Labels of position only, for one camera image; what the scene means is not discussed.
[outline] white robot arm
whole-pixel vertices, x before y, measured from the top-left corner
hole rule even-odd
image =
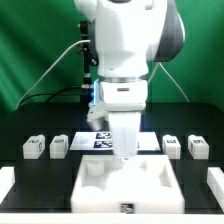
[[[75,0],[91,22],[99,58],[96,96],[88,123],[109,122],[114,154],[137,153],[141,112],[148,96],[147,61],[169,61],[181,50],[184,27],[174,0]]]

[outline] black table surface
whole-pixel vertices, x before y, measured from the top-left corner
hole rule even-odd
[[[70,197],[82,155],[112,152],[68,151],[65,159],[51,160],[49,144],[56,135],[68,135],[71,144],[77,131],[91,131],[86,124],[87,111],[79,103],[26,104],[0,124],[0,168],[15,167],[16,179],[0,212],[71,212]],[[185,213],[223,214],[207,185],[207,171],[208,167],[224,168],[224,112],[205,103],[147,104],[141,131],[155,132],[160,147],[164,135],[178,138],[181,159],[170,161],[185,198]],[[24,160],[23,144],[39,134],[46,138],[44,152],[38,160]],[[192,158],[187,149],[189,135],[205,138],[209,160]]]

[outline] green screen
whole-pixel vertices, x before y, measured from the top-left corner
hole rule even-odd
[[[191,102],[212,103],[224,110],[224,1],[176,3],[186,42],[181,53],[163,65]],[[15,110],[21,96],[60,54],[81,39],[78,23],[82,20],[85,18],[73,0],[0,0],[0,121]],[[149,64],[150,71],[154,66]],[[31,94],[80,85],[82,76],[82,57],[73,49]],[[149,87],[148,101],[185,99],[159,69]]]

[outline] small white box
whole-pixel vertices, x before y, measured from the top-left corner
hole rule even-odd
[[[24,159],[38,159],[45,149],[45,137],[43,135],[31,136],[23,145]]]
[[[184,207],[167,155],[84,155],[71,196],[73,213],[183,214]]]
[[[64,159],[68,151],[68,136],[55,136],[50,144],[50,158]]]
[[[181,146],[177,137],[170,135],[163,136],[162,148],[169,159],[180,159]]]
[[[209,145],[202,136],[190,135],[188,150],[194,159],[208,159],[209,157]]]
[[[224,174],[219,167],[209,167],[207,183],[224,212]]]

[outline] white foam block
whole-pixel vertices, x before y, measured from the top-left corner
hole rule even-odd
[[[68,136],[55,136],[50,144],[50,158],[64,159],[68,151]]]
[[[45,149],[45,137],[43,135],[31,136],[23,145],[24,159],[38,159]]]
[[[188,150],[194,159],[208,159],[209,157],[209,145],[202,136],[189,136]]]
[[[162,148],[169,159],[180,159],[181,146],[176,136],[163,136]]]
[[[219,167],[209,167],[207,183],[224,212],[224,174]]]
[[[128,160],[85,155],[71,208],[73,213],[182,214],[184,198],[166,155]]]
[[[0,169],[0,204],[15,183],[14,167]]]
[[[113,150],[110,132],[76,132],[70,150]],[[155,132],[140,132],[138,150],[160,151]]]

